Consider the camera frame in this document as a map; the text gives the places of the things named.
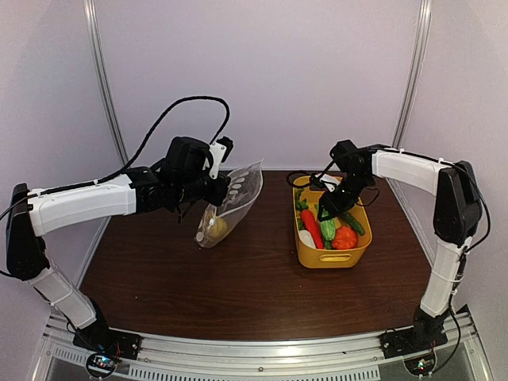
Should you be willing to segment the yellow toy squash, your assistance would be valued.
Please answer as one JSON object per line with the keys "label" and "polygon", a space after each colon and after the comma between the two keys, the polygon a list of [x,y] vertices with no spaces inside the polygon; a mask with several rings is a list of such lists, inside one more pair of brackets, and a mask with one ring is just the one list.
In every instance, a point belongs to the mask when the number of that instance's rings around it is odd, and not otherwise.
{"label": "yellow toy squash", "polygon": [[220,242],[228,234],[229,228],[225,219],[221,217],[212,217],[205,230],[205,237],[208,241]]}

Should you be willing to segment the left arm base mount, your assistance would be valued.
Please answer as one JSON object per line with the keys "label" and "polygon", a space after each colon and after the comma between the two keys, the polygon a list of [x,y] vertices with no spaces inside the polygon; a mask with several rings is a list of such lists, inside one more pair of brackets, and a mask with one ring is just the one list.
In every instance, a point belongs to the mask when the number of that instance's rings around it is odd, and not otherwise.
{"label": "left arm base mount", "polygon": [[141,336],[114,329],[99,331],[79,329],[74,334],[72,344],[114,358],[136,360],[140,351]]}

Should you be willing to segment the dotted clear zip bag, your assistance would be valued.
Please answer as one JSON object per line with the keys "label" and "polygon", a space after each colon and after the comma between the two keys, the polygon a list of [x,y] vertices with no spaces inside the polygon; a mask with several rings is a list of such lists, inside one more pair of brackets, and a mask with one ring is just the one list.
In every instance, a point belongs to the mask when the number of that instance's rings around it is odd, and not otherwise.
{"label": "dotted clear zip bag", "polygon": [[263,161],[261,159],[247,166],[238,167],[227,174],[231,182],[224,202],[221,206],[209,204],[199,222],[194,240],[201,248],[212,248],[221,242],[208,241],[205,237],[204,230],[212,217],[225,219],[229,228],[228,236],[252,208],[264,184]]}

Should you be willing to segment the orange toy carrot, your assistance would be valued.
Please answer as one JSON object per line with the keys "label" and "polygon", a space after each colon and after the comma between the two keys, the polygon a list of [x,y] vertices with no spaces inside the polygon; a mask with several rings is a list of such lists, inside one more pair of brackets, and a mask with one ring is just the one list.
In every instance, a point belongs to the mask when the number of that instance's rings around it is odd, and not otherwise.
{"label": "orange toy carrot", "polygon": [[297,228],[298,231],[305,229],[308,230],[314,239],[316,245],[315,249],[324,249],[324,241],[321,236],[320,227],[316,221],[314,214],[310,211],[308,202],[302,198],[303,189],[295,191],[294,207],[297,213]]}

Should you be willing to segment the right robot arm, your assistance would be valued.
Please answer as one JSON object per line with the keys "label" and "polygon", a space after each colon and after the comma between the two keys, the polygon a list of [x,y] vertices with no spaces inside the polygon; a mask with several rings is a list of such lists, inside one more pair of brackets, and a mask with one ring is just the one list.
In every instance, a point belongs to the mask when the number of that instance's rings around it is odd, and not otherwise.
{"label": "right robot arm", "polygon": [[349,211],[375,179],[391,179],[416,187],[435,198],[433,231],[437,252],[425,293],[418,307],[420,321],[407,333],[407,344],[421,351],[437,338],[436,321],[448,314],[452,296],[463,278],[467,256],[484,208],[468,162],[449,163],[384,144],[356,147],[342,140],[330,150],[333,165],[343,177],[333,180],[325,171],[310,177],[323,189],[318,219],[327,221]]}

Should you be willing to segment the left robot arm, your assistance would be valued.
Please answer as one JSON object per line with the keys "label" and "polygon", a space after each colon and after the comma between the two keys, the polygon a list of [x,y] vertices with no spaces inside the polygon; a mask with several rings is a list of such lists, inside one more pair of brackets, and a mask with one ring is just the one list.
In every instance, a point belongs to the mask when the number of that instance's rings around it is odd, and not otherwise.
{"label": "left robot arm", "polygon": [[61,188],[13,189],[6,220],[8,274],[29,283],[57,308],[96,352],[114,346],[114,335],[98,323],[98,308],[45,254],[44,235],[103,217],[145,214],[159,209],[185,216],[181,209],[204,200],[220,206],[230,178],[219,172],[233,150],[228,137],[207,144],[191,137],[172,140],[167,155],[151,167],[124,169],[112,179]]}

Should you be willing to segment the light green toy gourd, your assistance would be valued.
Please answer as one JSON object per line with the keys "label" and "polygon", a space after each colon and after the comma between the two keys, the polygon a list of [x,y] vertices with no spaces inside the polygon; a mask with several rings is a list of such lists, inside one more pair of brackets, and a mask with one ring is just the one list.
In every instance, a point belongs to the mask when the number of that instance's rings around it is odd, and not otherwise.
{"label": "light green toy gourd", "polygon": [[334,249],[333,242],[336,237],[337,227],[334,219],[319,222],[321,235],[324,241],[325,249]]}

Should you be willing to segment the yellow plastic basket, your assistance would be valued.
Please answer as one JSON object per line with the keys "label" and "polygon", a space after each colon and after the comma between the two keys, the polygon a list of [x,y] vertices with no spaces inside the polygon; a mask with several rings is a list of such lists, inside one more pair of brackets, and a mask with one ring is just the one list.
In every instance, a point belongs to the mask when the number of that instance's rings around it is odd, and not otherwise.
{"label": "yellow plastic basket", "polygon": [[[303,189],[302,198],[305,198],[308,202],[310,211],[314,214],[317,220],[317,211],[315,205],[319,203],[319,199],[323,192],[311,191],[310,190],[310,177],[308,175],[299,176],[298,178],[291,180],[290,185],[293,189],[293,215],[294,215],[294,240],[296,246],[296,252],[299,263],[307,268],[311,269],[326,269],[326,268],[349,268],[354,267],[365,250],[368,248],[372,241],[371,226],[368,220],[367,213],[362,205],[356,205],[348,212],[355,217],[359,223],[364,227],[365,234],[358,236],[358,244],[355,248],[347,250],[336,250],[336,249],[312,249],[304,245],[298,237],[297,228],[297,213],[294,207],[295,191]],[[347,222],[341,221],[337,217],[333,218],[336,222],[337,229],[341,226],[349,226]]]}

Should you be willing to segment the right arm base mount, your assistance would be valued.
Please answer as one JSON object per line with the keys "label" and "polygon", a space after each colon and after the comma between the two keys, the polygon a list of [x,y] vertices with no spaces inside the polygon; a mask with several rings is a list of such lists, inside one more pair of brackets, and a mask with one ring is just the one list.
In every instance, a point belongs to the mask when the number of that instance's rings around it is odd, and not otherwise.
{"label": "right arm base mount", "polygon": [[379,336],[379,342],[386,359],[428,351],[433,346],[448,343],[445,333],[437,332],[430,339],[417,339],[414,328],[387,329]]}

